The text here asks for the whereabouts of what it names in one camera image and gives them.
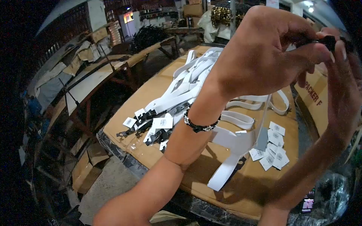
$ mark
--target barcode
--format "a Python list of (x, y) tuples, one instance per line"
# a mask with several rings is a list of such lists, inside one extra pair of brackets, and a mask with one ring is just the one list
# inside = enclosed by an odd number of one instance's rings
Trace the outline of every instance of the barcode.
[(277, 154), (277, 159), (278, 159), (278, 160), (282, 160), (282, 158), (283, 158), (282, 154), (278, 153), (278, 154)]
[(160, 122), (160, 126), (165, 126), (166, 125), (166, 119), (162, 119)]

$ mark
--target phone screen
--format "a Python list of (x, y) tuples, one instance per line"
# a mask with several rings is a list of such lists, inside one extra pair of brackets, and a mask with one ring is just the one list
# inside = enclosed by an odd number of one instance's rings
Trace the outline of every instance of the phone screen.
[(310, 213), (314, 204), (314, 193), (315, 188), (313, 188), (303, 199), (302, 213)]

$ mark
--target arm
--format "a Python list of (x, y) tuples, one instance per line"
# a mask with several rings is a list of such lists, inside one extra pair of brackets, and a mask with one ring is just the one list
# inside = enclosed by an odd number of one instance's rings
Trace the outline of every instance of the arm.
[(289, 211), (314, 187), (349, 144), (361, 112), (361, 69), (337, 41), (328, 69), (328, 127), (303, 158), (274, 185), (259, 226), (286, 225)]
[(259, 226), (286, 225), (289, 211), (314, 187), (317, 180), (345, 149), (331, 128), (274, 185)]
[[(207, 87), (189, 111), (190, 120), (197, 125), (216, 122), (227, 103), (215, 88)], [(149, 225), (148, 220), (175, 194), (185, 170), (200, 156), (210, 135), (211, 131), (194, 133), (183, 121), (178, 123), (164, 156), (132, 190), (106, 203), (93, 225)]]
[[(189, 111), (190, 120), (211, 125), (229, 100), (276, 92), (311, 65), (329, 59), (329, 51), (320, 43), (283, 52), (290, 44), (288, 39), (296, 34), (316, 38), (300, 16), (270, 7), (252, 7), (207, 76)], [(194, 133), (184, 122), (178, 123), (164, 156), (132, 190), (106, 203), (94, 218), (94, 225), (148, 225), (148, 220), (172, 198), (185, 170), (200, 156), (210, 135)]]

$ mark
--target cardboard sheet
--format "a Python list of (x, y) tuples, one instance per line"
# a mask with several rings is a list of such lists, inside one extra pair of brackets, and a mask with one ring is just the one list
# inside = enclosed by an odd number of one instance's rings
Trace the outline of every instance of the cardboard sheet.
[[(198, 56), (205, 53), (207, 49), (209, 47), (206, 46), (195, 48)], [(185, 64), (186, 57), (187, 55), (178, 58), (148, 80), (123, 104), (104, 127), (104, 133), (115, 145), (129, 152), (147, 168), (151, 168), (162, 157), (159, 145), (146, 146), (142, 142), (146, 133), (142, 134), (140, 138), (135, 137), (134, 134), (126, 138), (119, 138), (116, 137), (116, 133), (128, 129), (123, 125), (127, 117), (133, 116), (135, 111), (144, 108), (166, 91), (172, 81), (174, 71)], [(290, 88), (283, 88), (283, 91), (290, 101), (291, 111), (286, 116), (280, 116), (269, 109), (263, 124), (268, 128), (270, 121), (273, 121), (286, 129), (284, 149), (290, 162), (281, 171), (272, 168), (265, 172), (260, 163), (253, 162), (247, 154), (245, 157), (248, 160), (245, 165), (220, 192), (215, 192), (207, 187), (207, 183), (220, 164), (230, 155), (230, 151), (217, 144), (209, 143), (201, 156), (187, 170), (180, 188), (235, 215), (259, 219), (268, 190), (298, 160), (298, 123), (295, 120), (294, 102)], [(277, 94), (273, 94), (272, 101), (277, 108), (285, 109), (284, 102)], [(254, 127), (261, 122), (262, 110), (252, 111), (241, 107), (231, 107), (229, 110), (255, 118)], [(240, 130), (239, 127), (224, 121), (221, 121), (219, 126), (233, 132)]]
[(295, 89), (307, 106), (319, 135), (325, 131), (328, 125), (328, 77), (323, 65), (317, 65), (313, 74), (307, 73), (306, 86)]

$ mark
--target wooden table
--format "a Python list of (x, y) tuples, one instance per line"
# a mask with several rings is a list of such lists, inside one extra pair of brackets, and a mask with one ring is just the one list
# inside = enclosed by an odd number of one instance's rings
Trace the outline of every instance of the wooden table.
[[(171, 53), (168, 53), (166, 50), (163, 49), (163, 47), (166, 45), (171, 45), (172, 49)], [(131, 67), (134, 67), (139, 63), (142, 63), (144, 60), (146, 60), (149, 53), (157, 49), (161, 50), (171, 59), (176, 59), (178, 57), (176, 39), (175, 37), (170, 37), (134, 55), (107, 56), (107, 58), (104, 58), (97, 63), (89, 65), (77, 77), (75, 77), (70, 82), (70, 84), (67, 85), (68, 93), (66, 93), (66, 95), (64, 95), (54, 107), (54, 114), (53, 117), (51, 118), (45, 137), (37, 145), (34, 151), (34, 167), (37, 166), (38, 156), (42, 151), (43, 143), (45, 142), (59, 149), (60, 153), (57, 160), (60, 159), (64, 153), (71, 153), (71, 151), (68, 150), (68, 148), (54, 141), (50, 133), (53, 125), (56, 123), (59, 116), (62, 115), (62, 113), (64, 113), (66, 109), (68, 110), (69, 119), (74, 122), (76, 127), (82, 130), (82, 132), (85, 135), (87, 135), (89, 138), (93, 139), (94, 141), (97, 141), (97, 138), (94, 135), (95, 129), (97, 127), (91, 128), (91, 119), (90, 119), (91, 96), (107, 81), (127, 85), (133, 91), (136, 91), (143, 82), (142, 80), (143, 74), (140, 70), (137, 70), (137, 73), (132, 73)], [(124, 56), (128, 56), (129, 58), (127, 60), (120, 61), (119, 58)], [(124, 77), (117, 78), (117, 75), (123, 72), (125, 72)], [(79, 102), (78, 106), (71, 97), (71, 95), (69, 94), (69, 92)], [(78, 116), (78, 112), (81, 108), (85, 108), (86, 112), (86, 117), (84, 122)], [(75, 146), (77, 147), (82, 146), (80, 144), (84, 144), (85, 141), (86, 139), (84, 139), (84, 136), (82, 136), (80, 142), (77, 142)], [(51, 178), (53, 181), (61, 184), (62, 187), (66, 186), (64, 182), (60, 181), (59, 179), (55, 178), (54, 176), (45, 172), (44, 170), (40, 172), (46, 175), (47, 177)]]
[(173, 28), (168, 28), (164, 30), (165, 33), (167, 34), (171, 34), (171, 35), (180, 35), (180, 41), (178, 43), (180, 43), (181, 41), (183, 41), (184, 37), (186, 35), (196, 35), (198, 40), (200, 42), (203, 42), (203, 34), (204, 34), (204, 29), (200, 28), (200, 27), (173, 27)]
[[(198, 46), (194, 49), (197, 51), (198, 56), (200, 56), (209, 47)], [(122, 125), (127, 117), (133, 117), (136, 110), (144, 108), (149, 102), (160, 97), (165, 92), (172, 81), (174, 71), (185, 64), (186, 57), (187, 55), (178, 58), (141, 86), (123, 104), (103, 129), (104, 134), (113, 144), (131, 154), (147, 168), (151, 168), (162, 157), (163, 154), (159, 151), (159, 145), (146, 146), (142, 142), (146, 134), (143, 134), (141, 137), (135, 137), (132, 134), (125, 138), (119, 138), (116, 137), (116, 133), (127, 130), (127, 127)], [(298, 123), (295, 119), (293, 97), (290, 87), (283, 88), (282, 90), (289, 99), (290, 110), (286, 116), (280, 116), (270, 109), (267, 110), (263, 124), (264, 127), (268, 128), (270, 121), (273, 121), (286, 129), (284, 149), (290, 162), (281, 171), (272, 167), (265, 172), (261, 164), (258, 161), (253, 162), (249, 154), (247, 154), (245, 156), (247, 160), (241, 169), (234, 174), (220, 192), (215, 192), (207, 187), (207, 183), (220, 164), (230, 155), (230, 151), (219, 145), (209, 143), (201, 156), (185, 173), (180, 188), (233, 215), (244, 219), (258, 220), (261, 216), (263, 200), (269, 188), (298, 160)], [(272, 101), (277, 108), (285, 108), (279, 95), (273, 94)], [(232, 107), (229, 110), (255, 118), (255, 126), (260, 124), (262, 110), (252, 111), (240, 107)], [(219, 126), (227, 128), (232, 132), (240, 130), (239, 127), (224, 121), (221, 121)]]

